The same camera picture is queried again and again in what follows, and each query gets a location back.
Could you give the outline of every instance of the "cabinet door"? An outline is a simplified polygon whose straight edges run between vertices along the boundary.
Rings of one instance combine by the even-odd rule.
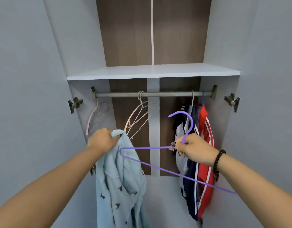
[[[0,205],[85,149],[70,99],[43,0],[0,0]],[[96,227],[94,181],[86,177],[53,227]]]
[[[259,0],[235,96],[222,148],[292,194],[292,0]],[[217,185],[231,188],[222,176]],[[214,190],[203,227],[262,226],[238,196]]]

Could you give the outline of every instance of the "white floor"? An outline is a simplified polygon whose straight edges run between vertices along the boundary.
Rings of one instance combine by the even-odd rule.
[[[179,177],[146,176],[143,204],[153,228],[196,228],[179,185]]]

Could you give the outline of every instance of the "red garment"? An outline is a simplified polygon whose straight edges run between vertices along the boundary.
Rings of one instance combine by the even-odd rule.
[[[207,115],[208,115],[208,112],[205,108],[205,105],[203,104],[200,111],[198,129],[199,129],[200,136],[204,138],[204,140],[207,141],[210,145],[215,147],[215,142],[213,140],[212,131],[210,128]],[[207,165],[199,164],[198,180],[213,185],[215,182],[215,176],[213,174],[212,169]],[[201,194],[199,204],[198,204],[198,217],[201,219],[205,211],[205,208],[207,207],[207,205],[209,204],[211,200],[212,191],[213,191],[212,187],[209,187],[203,184],[198,184],[198,192],[200,192]]]

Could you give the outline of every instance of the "metal hanging rod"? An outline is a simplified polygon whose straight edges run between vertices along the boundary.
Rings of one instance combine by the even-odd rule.
[[[95,88],[91,88],[95,93],[95,97],[110,97],[110,98],[136,98],[138,92],[114,92],[114,93],[97,93]],[[216,98],[217,86],[214,85],[212,91],[204,92],[204,96],[210,96],[212,99]],[[194,91],[194,96],[202,96],[202,91]],[[186,92],[142,92],[141,97],[192,97],[192,91]]]

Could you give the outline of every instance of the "purple hanger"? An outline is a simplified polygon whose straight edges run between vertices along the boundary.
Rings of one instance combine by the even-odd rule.
[[[190,123],[190,128],[189,128],[189,130],[186,132],[186,134],[183,136],[183,139],[182,139],[182,144],[185,144],[186,136],[189,134],[189,132],[192,130],[192,127],[193,127],[193,119],[192,119],[192,117],[190,116],[189,113],[187,113],[187,112],[185,112],[185,111],[176,111],[176,112],[174,112],[173,114],[169,115],[168,117],[170,118],[170,117],[172,117],[172,116],[174,116],[174,115],[176,115],[176,114],[180,114],[180,113],[182,113],[182,114],[186,114],[186,115],[190,118],[190,122],[191,122],[191,123]],[[224,188],[219,187],[219,186],[214,186],[214,185],[211,185],[211,184],[208,184],[208,183],[205,183],[205,182],[202,182],[202,181],[199,181],[199,180],[196,180],[196,179],[193,179],[193,178],[190,178],[190,177],[184,176],[184,175],[177,174],[177,173],[175,173],[175,172],[171,172],[171,171],[169,171],[169,170],[166,170],[166,169],[160,168],[160,167],[158,167],[158,166],[154,166],[154,165],[148,164],[148,163],[146,163],[146,162],[142,162],[142,161],[140,161],[140,160],[137,160],[137,159],[134,159],[134,158],[131,158],[131,157],[127,157],[127,156],[123,155],[123,153],[121,152],[122,149],[170,149],[170,148],[171,148],[171,149],[174,149],[173,146],[158,146],[158,147],[123,147],[123,148],[120,148],[120,149],[119,149],[119,153],[121,154],[122,157],[124,157],[124,158],[128,158],[128,159],[130,159],[130,160],[132,160],[132,161],[136,161],[136,162],[139,162],[139,163],[142,163],[142,164],[148,165],[148,166],[150,166],[150,167],[157,168],[157,169],[159,169],[159,170],[162,170],[162,171],[165,171],[165,172],[168,172],[168,173],[171,173],[171,174],[177,175],[177,176],[179,176],[179,177],[183,177],[183,178],[186,178],[186,179],[189,179],[189,180],[192,180],[192,181],[196,181],[196,182],[198,182],[198,183],[201,183],[201,184],[203,184],[203,185],[210,186],[210,187],[212,187],[212,188],[217,188],[217,189],[219,189],[219,190],[222,190],[222,191],[225,191],[225,192],[228,192],[228,193],[231,193],[231,194],[236,194],[236,192],[233,192],[233,191],[231,191],[231,190],[224,189]]]

